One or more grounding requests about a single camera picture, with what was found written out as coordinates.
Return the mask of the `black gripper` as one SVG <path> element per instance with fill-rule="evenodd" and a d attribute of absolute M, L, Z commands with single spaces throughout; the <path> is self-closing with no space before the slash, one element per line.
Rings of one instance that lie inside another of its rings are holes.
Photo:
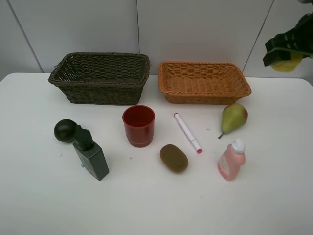
<path fill-rule="evenodd" d="M 289 61 L 292 57 L 313 57 L 313 14 L 300 18 L 294 30 L 277 34 L 265 43 L 266 54 L 263 57 L 265 67 L 277 62 Z"/>

